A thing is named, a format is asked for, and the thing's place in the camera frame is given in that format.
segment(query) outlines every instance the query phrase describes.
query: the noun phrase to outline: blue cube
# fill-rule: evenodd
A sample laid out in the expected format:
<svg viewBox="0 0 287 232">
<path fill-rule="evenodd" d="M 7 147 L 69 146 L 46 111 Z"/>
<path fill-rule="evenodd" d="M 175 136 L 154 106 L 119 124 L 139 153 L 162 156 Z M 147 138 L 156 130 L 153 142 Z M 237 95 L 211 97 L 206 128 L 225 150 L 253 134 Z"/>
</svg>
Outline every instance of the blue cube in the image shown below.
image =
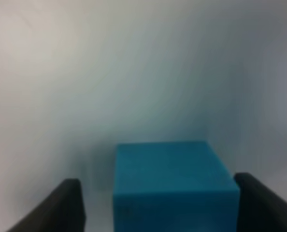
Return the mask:
<svg viewBox="0 0 287 232">
<path fill-rule="evenodd" d="M 206 142 L 117 148 L 115 232 L 235 232 L 239 196 Z"/>
</svg>

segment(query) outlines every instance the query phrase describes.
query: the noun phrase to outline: white surface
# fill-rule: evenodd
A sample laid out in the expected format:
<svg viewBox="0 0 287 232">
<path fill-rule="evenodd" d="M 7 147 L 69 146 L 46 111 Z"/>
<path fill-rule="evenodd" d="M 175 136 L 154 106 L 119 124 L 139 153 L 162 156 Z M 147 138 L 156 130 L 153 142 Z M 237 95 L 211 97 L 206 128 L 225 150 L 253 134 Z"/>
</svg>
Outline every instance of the white surface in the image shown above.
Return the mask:
<svg viewBox="0 0 287 232">
<path fill-rule="evenodd" d="M 280 134 L 285 3 L 0 0 L 0 232 L 66 177 L 111 231 L 118 142 L 209 138 L 287 198 Z"/>
</svg>

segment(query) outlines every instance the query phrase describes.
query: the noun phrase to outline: cube front face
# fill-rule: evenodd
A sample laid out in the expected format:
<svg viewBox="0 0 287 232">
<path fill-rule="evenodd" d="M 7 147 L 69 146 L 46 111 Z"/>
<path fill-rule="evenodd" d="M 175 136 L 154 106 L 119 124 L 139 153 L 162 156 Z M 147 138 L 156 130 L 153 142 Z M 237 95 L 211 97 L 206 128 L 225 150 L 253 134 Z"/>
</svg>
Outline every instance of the cube front face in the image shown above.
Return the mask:
<svg viewBox="0 0 287 232">
<path fill-rule="evenodd" d="M 207 144 L 151 145 L 124 145 L 118 152 L 115 232 L 236 231 L 240 192 Z M 207 164 L 214 173 L 205 171 Z M 221 181 L 206 183 L 217 181 L 218 170 Z"/>
</svg>

